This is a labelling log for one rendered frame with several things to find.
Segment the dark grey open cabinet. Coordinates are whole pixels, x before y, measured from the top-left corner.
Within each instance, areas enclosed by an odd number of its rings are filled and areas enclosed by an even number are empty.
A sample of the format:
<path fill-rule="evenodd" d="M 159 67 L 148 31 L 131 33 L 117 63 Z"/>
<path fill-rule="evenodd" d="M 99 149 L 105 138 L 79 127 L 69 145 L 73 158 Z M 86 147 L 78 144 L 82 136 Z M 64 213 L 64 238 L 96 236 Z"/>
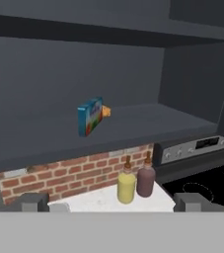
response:
<path fill-rule="evenodd" d="M 0 172 L 219 134 L 223 105 L 224 0 L 0 0 Z"/>

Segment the blue food box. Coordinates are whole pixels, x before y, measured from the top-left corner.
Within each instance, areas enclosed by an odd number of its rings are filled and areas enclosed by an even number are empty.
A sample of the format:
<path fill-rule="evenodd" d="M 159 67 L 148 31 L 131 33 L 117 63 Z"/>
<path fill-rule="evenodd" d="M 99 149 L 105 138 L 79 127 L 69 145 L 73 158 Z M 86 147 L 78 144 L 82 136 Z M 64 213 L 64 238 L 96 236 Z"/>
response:
<path fill-rule="evenodd" d="M 78 133 L 80 136 L 88 136 L 102 121 L 103 99 L 97 97 L 78 107 Z"/>

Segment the dark red sauce bottle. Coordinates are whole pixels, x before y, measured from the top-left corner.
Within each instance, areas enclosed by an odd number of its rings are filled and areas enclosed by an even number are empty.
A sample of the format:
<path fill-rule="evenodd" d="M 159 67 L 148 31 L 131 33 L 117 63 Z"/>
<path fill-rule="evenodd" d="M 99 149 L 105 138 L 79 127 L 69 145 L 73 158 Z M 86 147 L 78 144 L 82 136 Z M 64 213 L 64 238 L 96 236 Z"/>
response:
<path fill-rule="evenodd" d="M 151 152 L 147 152 L 143 167 L 137 172 L 136 192 L 140 197 L 148 198 L 152 195 L 156 172 L 152 167 Z"/>

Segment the yellow sauce bottle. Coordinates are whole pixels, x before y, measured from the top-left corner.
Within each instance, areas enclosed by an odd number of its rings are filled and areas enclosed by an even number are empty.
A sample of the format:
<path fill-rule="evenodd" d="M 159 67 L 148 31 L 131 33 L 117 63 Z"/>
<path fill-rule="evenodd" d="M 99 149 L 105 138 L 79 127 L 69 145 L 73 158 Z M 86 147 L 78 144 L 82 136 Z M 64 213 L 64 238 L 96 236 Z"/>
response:
<path fill-rule="evenodd" d="M 130 156 L 126 156 L 123 169 L 117 178 L 117 198 L 123 204 L 130 204 L 134 199 L 136 177 L 132 173 Z"/>

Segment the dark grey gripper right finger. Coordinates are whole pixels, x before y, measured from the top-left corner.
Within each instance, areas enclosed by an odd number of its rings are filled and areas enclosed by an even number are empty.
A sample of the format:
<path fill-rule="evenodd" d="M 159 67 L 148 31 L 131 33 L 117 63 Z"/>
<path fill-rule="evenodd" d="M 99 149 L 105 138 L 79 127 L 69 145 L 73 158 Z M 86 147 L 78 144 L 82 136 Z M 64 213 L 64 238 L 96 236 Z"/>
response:
<path fill-rule="evenodd" d="M 199 193 L 175 193 L 174 211 L 223 212 L 224 206 L 213 204 Z"/>

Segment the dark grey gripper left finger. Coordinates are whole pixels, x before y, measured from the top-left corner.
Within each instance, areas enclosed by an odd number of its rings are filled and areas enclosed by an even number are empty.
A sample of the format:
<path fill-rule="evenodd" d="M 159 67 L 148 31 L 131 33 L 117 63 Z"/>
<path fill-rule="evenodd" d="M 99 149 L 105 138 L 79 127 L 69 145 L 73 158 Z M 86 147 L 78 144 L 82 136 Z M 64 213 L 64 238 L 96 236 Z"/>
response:
<path fill-rule="evenodd" d="M 49 211 L 48 193 L 25 193 L 16 198 L 11 204 L 0 206 L 2 211 L 30 211 L 41 212 Z"/>

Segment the black and silver stove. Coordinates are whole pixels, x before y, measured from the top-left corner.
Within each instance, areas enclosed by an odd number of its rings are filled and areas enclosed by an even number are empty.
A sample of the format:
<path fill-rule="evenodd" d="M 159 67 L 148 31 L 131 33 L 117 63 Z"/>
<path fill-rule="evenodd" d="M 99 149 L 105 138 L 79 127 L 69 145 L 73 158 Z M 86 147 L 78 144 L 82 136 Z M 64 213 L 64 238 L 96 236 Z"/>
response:
<path fill-rule="evenodd" d="M 199 193 L 224 206 L 224 137 L 204 136 L 156 143 L 156 182 L 174 200 L 175 193 Z"/>

